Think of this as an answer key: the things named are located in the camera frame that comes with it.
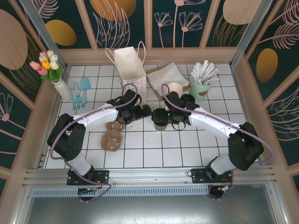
black mounting bracket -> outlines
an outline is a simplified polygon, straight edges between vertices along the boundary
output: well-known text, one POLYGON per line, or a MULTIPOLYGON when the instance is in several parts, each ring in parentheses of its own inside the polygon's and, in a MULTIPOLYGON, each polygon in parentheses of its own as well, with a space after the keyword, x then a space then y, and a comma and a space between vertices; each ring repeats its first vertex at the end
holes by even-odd
MULTIPOLYGON (((78 185, 92 185, 88 182, 85 182, 80 177, 78 177, 74 171, 69 170, 67 172, 67 182, 68 186, 78 186, 78 185)), ((95 170, 93 178, 91 179, 93 182, 98 183, 108 183, 109 181, 109 170, 95 170)))
POLYGON ((232 182, 232 171, 227 171, 211 180, 206 175, 205 168, 191 169, 188 175, 192 178, 192 183, 225 183, 225 178, 232 182))

leaf pattern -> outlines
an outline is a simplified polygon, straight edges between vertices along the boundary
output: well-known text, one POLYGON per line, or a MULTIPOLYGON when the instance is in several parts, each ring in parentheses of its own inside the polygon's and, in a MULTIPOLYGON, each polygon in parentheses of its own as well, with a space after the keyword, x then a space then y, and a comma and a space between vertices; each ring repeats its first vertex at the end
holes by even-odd
POLYGON ((40 17, 49 19, 58 9, 57 0, 33 0, 40 17))

yellow tulip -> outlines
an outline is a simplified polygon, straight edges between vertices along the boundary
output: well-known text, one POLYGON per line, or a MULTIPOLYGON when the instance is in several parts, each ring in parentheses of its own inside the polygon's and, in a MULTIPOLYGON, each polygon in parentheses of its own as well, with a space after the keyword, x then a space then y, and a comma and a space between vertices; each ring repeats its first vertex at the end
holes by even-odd
POLYGON ((50 67, 50 63, 49 63, 48 61, 46 61, 46 60, 44 60, 44 61, 42 62, 42 66, 45 67, 46 69, 50 69, 50 68, 51 68, 51 67, 50 67))

green cup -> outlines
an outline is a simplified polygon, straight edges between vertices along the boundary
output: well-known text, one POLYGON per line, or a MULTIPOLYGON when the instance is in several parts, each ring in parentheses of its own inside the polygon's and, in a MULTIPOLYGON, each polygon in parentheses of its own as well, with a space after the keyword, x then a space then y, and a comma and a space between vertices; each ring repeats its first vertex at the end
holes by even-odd
POLYGON ((195 98, 195 102, 202 102, 206 98, 211 85, 199 85, 195 81, 191 83, 190 94, 195 98))

white tile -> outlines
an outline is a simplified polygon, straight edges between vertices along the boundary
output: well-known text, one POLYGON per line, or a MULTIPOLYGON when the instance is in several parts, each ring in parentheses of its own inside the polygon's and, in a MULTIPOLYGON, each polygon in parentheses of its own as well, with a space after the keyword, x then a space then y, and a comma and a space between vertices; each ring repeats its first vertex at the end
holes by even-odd
POLYGON ((216 64, 216 68, 220 71, 219 75, 230 75, 232 74, 228 64, 216 64))
POLYGON ((178 132, 162 132, 163 148, 181 147, 178 132))
POLYGON ((216 136, 208 131, 197 131, 199 139, 199 147, 217 146, 216 136))
POLYGON ((87 77, 88 81, 90 82, 90 86, 92 89, 96 89, 97 88, 97 81, 98 81, 98 77, 87 77))
POLYGON ((147 101, 146 104, 149 105, 152 112, 154 109, 160 108, 160 103, 158 101, 147 101))
POLYGON ((111 89, 113 77, 99 77, 97 89, 111 89))
POLYGON ((213 83, 211 84, 211 87, 216 87, 216 86, 220 86, 220 81, 219 81, 219 80, 217 80, 217 81, 215 81, 215 82, 213 82, 213 83))
POLYGON ((199 147, 197 131, 181 131, 180 137, 182 147, 199 147))
POLYGON ((82 144, 82 149, 87 149, 88 140, 89 140, 89 133, 85 133, 83 144, 82 144))
POLYGON ((144 148, 161 148, 160 132, 144 132, 144 148))
POLYGON ((113 77, 113 87, 112 88, 121 88, 121 80, 118 76, 113 77))
POLYGON ((69 77, 83 77, 85 66, 72 66, 69 77))
POLYGON ((177 64, 176 66, 182 75, 188 75, 188 70, 187 70, 186 64, 177 64))
POLYGON ((116 152, 106 151, 104 168, 123 168, 124 149, 116 152))
POLYGON ((212 159, 219 156, 217 147, 200 148, 202 165, 206 166, 212 159))
POLYGON ((111 99, 115 99, 115 98, 121 97, 121 91, 122 91, 122 89, 112 89, 112 97, 111 97, 111 99))
POLYGON ((111 89, 97 89, 95 102, 106 102, 111 99, 111 89))
POLYGON ((220 147, 228 146, 228 140, 227 139, 223 139, 223 138, 219 138, 219 137, 216 137, 216 139, 217 139, 218 146, 220 146, 220 147))
POLYGON ((143 149, 125 150, 125 168, 143 167, 143 149))
POLYGON ((84 77, 98 77, 99 76, 100 67, 98 65, 95 66, 86 66, 84 77))
POLYGON ((226 100, 228 113, 243 113, 242 106, 239 100, 226 100))
POLYGON ((61 109, 59 112, 59 116, 67 113, 70 116, 74 116, 76 114, 76 110, 73 110, 73 103, 62 103, 61 109))
POLYGON ((69 77, 67 80, 66 86, 70 89, 74 89, 74 82, 78 82, 78 86, 80 85, 81 77, 69 77))
POLYGON ((152 89, 146 89, 146 100, 147 101, 158 101, 158 98, 152 89))
POLYGON ((144 167, 162 167, 162 149, 151 148, 144 150, 144 167))
POLYGON ((87 149, 102 149, 101 141, 105 132, 90 132, 87 149))
POLYGON ((87 102, 94 102, 94 97, 95 97, 95 89, 86 91, 87 102))
POLYGON ((126 132, 125 148, 143 148, 143 132, 126 132))
MULTIPOLYGON (((184 124, 182 122, 179 123, 179 127, 180 129, 184 128, 184 124)), ((195 126, 186 124, 186 127, 182 131, 193 131, 193 130, 196 130, 195 126)))
POLYGON ((209 113, 211 112, 210 110, 210 104, 208 100, 204 100, 200 103, 198 103, 200 105, 200 107, 202 107, 203 109, 205 109, 206 111, 208 111, 209 113))
POLYGON ((119 73, 118 73, 118 70, 117 70, 116 66, 114 66, 113 76, 119 76, 119 73))
MULTIPOLYGON (((54 157, 61 157, 57 152, 53 151, 54 157)), ((62 160, 53 160, 48 157, 48 161, 46 164, 46 169, 64 169, 65 163, 62 160)))
POLYGON ((187 65, 188 75, 191 74, 191 72, 192 72, 193 69, 194 69, 194 66, 195 66, 195 63, 194 63, 194 64, 188 64, 188 65, 187 65))
POLYGON ((182 153, 180 148, 164 148, 163 149, 164 167, 181 167, 182 153))
POLYGON ((226 121, 229 121, 229 117, 228 117, 228 114, 214 114, 215 116, 219 117, 219 118, 222 118, 226 121))
POLYGON ((101 65, 99 76, 113 76, 114 65, 101 65))
POLYGON ((93 165, 95 169, 104 168, 105 151, 104 150, 88 150, 86 160, 93 165))
POLYGON ((154 122, 151 120, 151 116, 144 118, 144 131, 155 131, 154 122))
POLYGON ((182 148, 182 157, 184 167, 202 166, 199 147, 182 148))
POLYGON ((235 86, 232 75, 221 75, 219 76, 221 86, 235 86))
POLYGON ((93 109, 98 109, 100 108, 101 106, 103 106, 106 102, 95 102, 94 105, 93 105, 93 109))
POLYGON ((239 99, 237 89, 235 87, 222 87, 225 99, 239 99))
POLYGON ((211 87, 209 92, 207 93, 207 97, 209 100, 211 99, 223 99, 223 94, 221 91, 221 87, 211 87))
POLYGON ((230 114, 229 120, 240 125, 246 122, 244 114, 230 114))
POLYGON ((139 119, 126 125, 126 132, 142 132, 143 131, 143 119, 139 119))
POLYGON ((228 113, 224 100, 209 100, 209 104, 213 114, 228 113))
POLYGON ((87 114, 93 110, 94 102, 87 102, 84 107, 77 108, 76 115, 87 114))
POLYGON ((145 72, 147 73, 149 71, 157 69, 158 65, 157 64, 145 64, 145 65, 143 65, 143 68, 144 68, 145 72))
POLYGON ((228 155, 228 147, 219 147, 220 156, 228 155))

